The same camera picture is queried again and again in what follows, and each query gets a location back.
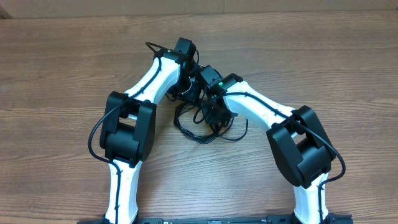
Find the wood surface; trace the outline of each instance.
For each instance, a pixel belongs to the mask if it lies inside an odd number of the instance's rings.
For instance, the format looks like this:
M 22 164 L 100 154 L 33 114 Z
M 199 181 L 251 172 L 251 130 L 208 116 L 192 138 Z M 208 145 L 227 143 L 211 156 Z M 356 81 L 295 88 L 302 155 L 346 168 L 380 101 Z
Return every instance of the wood surface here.
M 145 41 L 192 39 L 200 63 L 241 75 L 283 105 L 308 105 L 347 165 L 327 207 L 356 223 L 398 223 L 398 12 L 301 12 L 0 21 L 0 223 L 99 218 L 109 168 L 87 139 L 112 91 L 152 64 Z M 262 217 L 294 209 L 264 132 L 199 145 L 174 127 L 177 102 L 157 109 L 142 166 L 140 217 Z M 192 114 L 182 124 L 193 124 Z M 238 117 L 228 136 L 244 131 Z M 103 155 L 95 138 L 95 151 Z M 333 161 L 330 176 L 340 172 Z
M 398 0 L 0 0 L 16 19 L 212 14 L 396 10 Z

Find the wooden tabletop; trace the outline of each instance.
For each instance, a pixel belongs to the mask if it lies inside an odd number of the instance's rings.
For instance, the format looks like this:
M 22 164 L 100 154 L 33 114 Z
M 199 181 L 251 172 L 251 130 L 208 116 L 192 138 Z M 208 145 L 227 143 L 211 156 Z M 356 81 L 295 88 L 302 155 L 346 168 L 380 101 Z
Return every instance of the wooden tabletop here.
M 109 168 L 90 156 L 88 135 L 107 96 L 148 71 L 144 42 L 172 48 L 179 37 L 223 76 L 234 72 L 278 103 L 317 112 L 347 165 L 327 185 L 329 211 L 356 223 L 398 223 L 397 11 L 0 20 L 0 223 L 102 216 Z M 264 132 L 249 123 L 239 142 L 199 145 L 173 125 L 177 105 L 163 99 L 157 109 L 140 217 L 293 212 L 293 188 Z M 182 124 L 209 132 L 192 114 Z M 243 132 L 238 117 L 227 136 Z M 330 177 L 341 169 L 337 160 L 332 167 Z

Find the black cable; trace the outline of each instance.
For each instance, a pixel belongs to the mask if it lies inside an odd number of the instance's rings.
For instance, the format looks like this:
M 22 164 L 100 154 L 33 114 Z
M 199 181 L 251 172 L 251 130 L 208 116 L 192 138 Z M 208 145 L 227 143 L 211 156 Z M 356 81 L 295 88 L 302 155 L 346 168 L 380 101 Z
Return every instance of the black cable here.
M 236 95 L 241 95 L 241 96 L 248 96 L 251 97 L 255 100 L 257 100 L 258 102 L 260 102 L 262 105 L 264 105 L 266 108 L 270 109 L 272 112 L 274 112 L 275 114 L 285 118 L 285 119 L 289 119 L 294 121 L 290 116 L 287 116 L 283 113 L 281 113 L 279 110 L 273 108 L 271 105 L 267 104 L 266 102 L 264 102 L 262 99 L 250 94 L 250 93 L 225 93 L 225 94 L 221 94 L 217 97 L 214 98 L 214 100 L 224 97 L 224 96 L 236 96 Z M 320 137 L 319 135 L 317 135 L 316 133 L 314 133 L 313 131 L 309 130 L 306 126 L 302 125 L 300 122 L 298 121 L 294 121 L 297 123 L 298 126 L 300 126 L 305 132 L 310 133 L 313 137 L 316 137 L 317 139 L 321 140 L 321 142 L 323 144 L 325 144 L 325 146 L 327 148 L 329 148 L 338 158 L 338 160 L 341 163 L 341 172 L 335 176 L 332 177 L 330 179 L 324 180 L 323 182 L 321 182 L 318 186 L 318 206 L 319 206 L 319 216 L 320 216 L 320 223 L 323 223 L 323 212 L 322 212 L 322 198 L 321 198 L 321 190 L 323 190 L 322 186 L 325 185 L 326 183 L 338 180 L 340 178 L 342 178 L 346 172 L 346 164 L 342 158 L 342 156 L 340 155 L 340 153 L 333 147 L 331 146 L 326 140 L 324 140 L 322 137 Z
M 91 130 L 90 136 L 88 138 L 88 150 L 90 152 L 90 154 L 97 160 L 99 161 L 103 161 L 106 162 L 108 164 L 113 165 L 116 168 L 116 174 L 118 175 L 118 186 L 116 188 L 116 200 L 115 200 L 115 224 L 118 224 L 118 218 L 119 218 L 119 192 L 120 192 L 120 181 L 121 181 L 121 172 L 120 172 L 120 168 L 119 166 L 114 163 L 113 161 L 110 161 L 108 159 L 104 159 L 98 155 L 96 155 L 93 151 L 93 147 L 92 147 L 92 142 L 93 142 L 93 137 L 94 134 L 96 132 L 96 130 L 98 129 L 98 127 L 101 125 L 102 122 L 104 122 L 104 120 L 116 109 L 118 109 L 119 107 L 121 107 L 122 105 L 124 105 L 126 102 L 128 102 L 129 100 L 135 98 L 136 96 L 140 95 L 149 85 L 150 83 L 152 83 L 152 81 L 156 78 L 156 76 L 159 74 L 160 70 L 162 69 L 162 61 L 160 59 L 160 56 L 158 55 L 158 52 L 151 47 L 151 45 L 155 46 L 155 47 L 160 47 L 163 48 L 161 46 L 155 45 L 153 43 L 150 42 L 146 42 L 145 43 L 155 54 L 155 57 L 157 57 L 157 59 L 159 60 L 159 66 L 157 67 L 157 70 L 154 74 L 154 76 L 152 78 L 150 78 L 150 80 L 141 88 L 137 91 L 137 93 L 133 94 L 132 96 L 129 96 L 127 99 L 125 99 L 122 103 L 120 103 L 119 105 L 115 106 L 113 109 L 111 109 L 109 112 L 107 112 L 95 125 L 94 128 Z

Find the wooden table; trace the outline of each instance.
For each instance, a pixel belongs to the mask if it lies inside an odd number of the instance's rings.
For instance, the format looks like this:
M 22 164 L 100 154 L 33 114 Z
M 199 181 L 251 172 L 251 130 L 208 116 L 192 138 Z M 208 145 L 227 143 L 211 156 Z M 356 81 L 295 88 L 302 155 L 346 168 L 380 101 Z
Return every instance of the wooden table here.
M 347 164 L 328 184 L 331 212 L 398 223 L 398 12 L 302 12 L 0 21 L 0 223 L 99 218 L 109 169 L 87 139 L 111 91 L 148 71 L 145 41 L 192 39 L 200 63 L 241 75 L 284 105 L 312 107 Z M 261 217 L 294 209 L 264 132 L 199 145 L 157 109 L 141 169 L 140 217 Z M 207 133 L 191 115 L 182 121 Z M 228 136 L 244 131 L 239 117 Z M 96 152 L 103 155 L 95 138 Z M 340 172 L 333 162 L 330 176 Z

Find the wood grain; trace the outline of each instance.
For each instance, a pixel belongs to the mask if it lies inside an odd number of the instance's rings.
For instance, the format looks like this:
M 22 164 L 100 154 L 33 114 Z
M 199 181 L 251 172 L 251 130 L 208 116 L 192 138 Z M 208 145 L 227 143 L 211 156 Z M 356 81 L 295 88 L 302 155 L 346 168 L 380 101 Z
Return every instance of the wood grain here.
M 312 107 L 346 163 L 331 212 L 398 223 L 398 13 L 303 12 L 0 21 L 0 223 L 75 223 L 106 211 L 109 170 L 87 138 L 111 91 L 151 65 L 149 40 L 192 39 L 200 62 L 284 105 Z M 265 133 L 199 145 L 157 109 L 139 182 L 141 217 L 261 217 L 294 209 Z M 196 133 L 191 116 L 182 124 Z M 229 136 L 244 131 L 238 117 Z M 96 149 L 98 154 L 104 152 Z M 340 171 L 333 162 L 331 175 Z

